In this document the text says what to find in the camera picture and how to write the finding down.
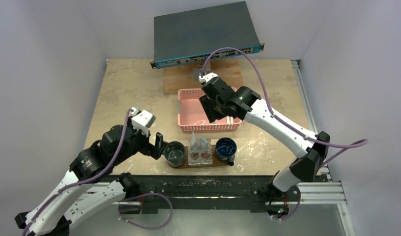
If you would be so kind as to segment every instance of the brown wooden board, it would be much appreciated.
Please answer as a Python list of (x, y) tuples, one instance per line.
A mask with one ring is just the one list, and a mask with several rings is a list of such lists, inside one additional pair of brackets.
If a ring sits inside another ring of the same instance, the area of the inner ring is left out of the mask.
[[(200, 64), (199, 62), (164, 68), (163, 94), (177, 94), (179, 89), (201, 88), (199, 81), (195, 81), (193, 78), (193, 68)], [(211, 61), (211, 70), (231, 87), (239, 88), (244, 85), (237, 59), (213, 60)]]
[(212, 145), (212, 164), (207, 164), (207, 165), (189, 165), (189, 161), (188, 161), (188, 151), (187, 151), (187, 147), (185, 146), (185, 164), (183, 164), (182, 166), (179, 167), (172, 167), (175, 169), (188, 169), (188, 168), (204, 168), (204, 167), (219, 167), (219, 166), (227, 166), (228, 164), (225, 162), (222, 162), (220, 160), (218, 160), (218, 158), (216, 157), (216, 151), (215, 151), (215, 145)]

